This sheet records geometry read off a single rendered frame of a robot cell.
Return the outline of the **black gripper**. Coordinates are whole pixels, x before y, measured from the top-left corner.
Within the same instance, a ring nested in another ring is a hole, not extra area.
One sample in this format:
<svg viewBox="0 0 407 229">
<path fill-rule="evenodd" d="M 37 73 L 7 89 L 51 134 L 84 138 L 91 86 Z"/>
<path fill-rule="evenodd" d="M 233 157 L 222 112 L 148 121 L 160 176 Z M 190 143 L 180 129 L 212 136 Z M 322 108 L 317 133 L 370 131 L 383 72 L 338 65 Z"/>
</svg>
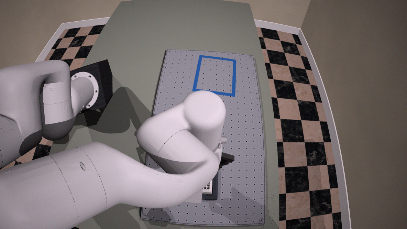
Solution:
<svg viewBox="0 0 407 229">
<path fill-rule="evenodd" d="M 221 152 L 222 152 L 222 144 L 220 145 L 219 148 L 217 148 L 216 152 L 214 152 L 219 159 L 219 169 L 222 168 L 222 166 L 228 165 L 229 163 L 234 161 L 233 155 L 226 154 L 223 152 L 221 153 Z"/>
</svg>

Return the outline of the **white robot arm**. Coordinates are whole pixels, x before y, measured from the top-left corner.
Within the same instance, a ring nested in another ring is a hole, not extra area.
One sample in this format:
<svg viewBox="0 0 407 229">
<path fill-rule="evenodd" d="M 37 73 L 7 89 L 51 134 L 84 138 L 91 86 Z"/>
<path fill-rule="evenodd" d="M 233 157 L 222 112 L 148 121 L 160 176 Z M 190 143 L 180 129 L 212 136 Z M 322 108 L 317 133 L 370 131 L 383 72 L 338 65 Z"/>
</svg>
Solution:
<svg viewBox="0 0 407 229">
<path fill-rule="evenodd" d="M 42 137 L 57 141 L 68 135 L 98 95 L 92 74 L 70 77 L 61 60 L 0 69 L 0 170 Z M 214 152 L 227 142 L 221 136 L 225 116 L 222 99 L 199 90 L 147 119 L 137 142 L 166 173 L 101 142 L 3 169 L 0 229 L 71 229 L 117 204 L 201 203 L 203 188 L 219 169 Z"/>
</svg>

